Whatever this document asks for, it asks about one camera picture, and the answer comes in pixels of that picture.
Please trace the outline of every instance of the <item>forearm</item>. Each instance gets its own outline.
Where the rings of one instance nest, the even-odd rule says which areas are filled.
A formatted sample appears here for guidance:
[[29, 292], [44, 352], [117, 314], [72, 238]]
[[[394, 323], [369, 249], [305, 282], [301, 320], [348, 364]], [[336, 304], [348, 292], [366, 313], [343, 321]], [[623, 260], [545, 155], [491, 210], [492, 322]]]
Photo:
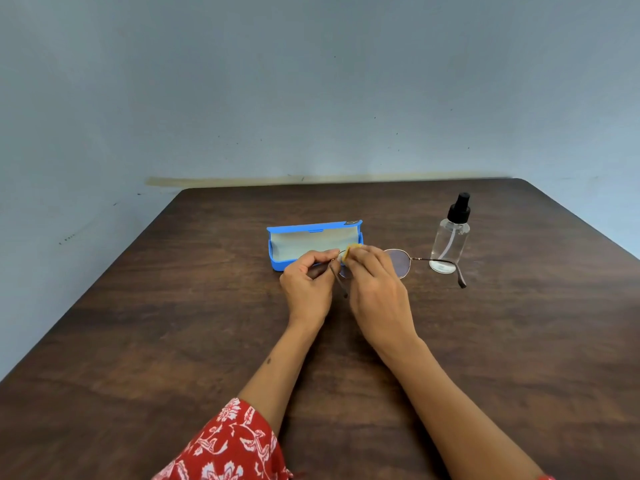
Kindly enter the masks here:
[[402, 384], [453, 480], [536, 480], [542, 475], [449, 379], [423, 341], [381, 357]]
[[278, 434], [302, 363], [317, 331], [289, 326], [238, 397], [251, 404]]

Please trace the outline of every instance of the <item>wood grain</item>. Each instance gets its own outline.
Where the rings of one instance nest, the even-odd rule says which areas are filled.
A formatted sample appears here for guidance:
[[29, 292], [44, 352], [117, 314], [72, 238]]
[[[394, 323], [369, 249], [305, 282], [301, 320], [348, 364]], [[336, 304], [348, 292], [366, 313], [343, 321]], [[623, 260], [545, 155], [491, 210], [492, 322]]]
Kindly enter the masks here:
[[[150, 478], [284, 330], [265, 227], [363, 219], [366, 243], [428, 256], [460, 191], [468, 288], [414, 263], [420, 336], [550, 474], [639, 478], [640, 262], [510, 179], [181, 192], [0, 384], [2, 478]], [[337, 292], [281, 441], [309, 480], [447, 477]]]

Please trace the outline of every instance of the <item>blue eyeglass case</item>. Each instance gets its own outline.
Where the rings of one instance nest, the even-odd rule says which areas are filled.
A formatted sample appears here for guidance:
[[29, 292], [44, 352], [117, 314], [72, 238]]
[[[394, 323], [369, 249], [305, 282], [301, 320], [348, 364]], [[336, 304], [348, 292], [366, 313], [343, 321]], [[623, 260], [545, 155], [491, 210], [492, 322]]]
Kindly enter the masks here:
[[308, 250], [340, 249], [343, 251], [354, 242], [363, 244], [361, 224], [362, 221], [343, 221], [267, 227], [271, 266], [276, 271], [284, 271], [284, 268]]

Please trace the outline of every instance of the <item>light blue wall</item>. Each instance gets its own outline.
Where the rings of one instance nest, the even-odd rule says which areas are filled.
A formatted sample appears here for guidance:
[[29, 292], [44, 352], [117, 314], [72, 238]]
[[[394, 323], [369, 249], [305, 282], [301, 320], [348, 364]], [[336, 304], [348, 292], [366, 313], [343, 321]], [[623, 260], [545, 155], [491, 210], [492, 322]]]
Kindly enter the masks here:
[[0, 0], [0, 377], [171, 199], [146, 177], [512, 175], [640, 256], [638, 20], [640, 0]]

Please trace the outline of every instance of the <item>eyeglass temple arm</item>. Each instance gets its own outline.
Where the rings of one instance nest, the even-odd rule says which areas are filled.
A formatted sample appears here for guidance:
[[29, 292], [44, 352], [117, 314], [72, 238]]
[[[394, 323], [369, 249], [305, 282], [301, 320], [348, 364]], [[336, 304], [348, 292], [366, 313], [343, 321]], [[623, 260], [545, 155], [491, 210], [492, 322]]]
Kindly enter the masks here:
[[335, 276], [335, 280], [340, 285], [340, 288], [342, 288], [342, 291], [344, 291], [344, 297], [348, 298], [349, 297], [349, 292], [347, 291], [347, 287], [344, 285], [344, 283], [342, 281], [340, 281], [340, 276], [338, 276], [338, 273], [336, 273], [334, 268], [333, 268], [333, 266], [331, 266], [331, 263], [333, 261], [335, 261], [335, 259], [331, 260], [331, 262], [329, 263], [329, 267], [331, 268], [331, 271], [332, 271], [333, 275]]
[[430, 258], [411, 258], [411, 261], [437, 261], [437, 262], [448, 262], [449, 264], [452, 264], [453, 266], [456, 267], [456, 275], [458, 277], [458, 285], [460, 286], [460, 288], [466, 288], [467, 287], [467, 282], [465, 281], [464, 277], [462, 276], [462, 270], [460, 270], [459, 266], [457, 263], [454, 263], [453, 261], [449, 261], [447, 259], [430, 259]]

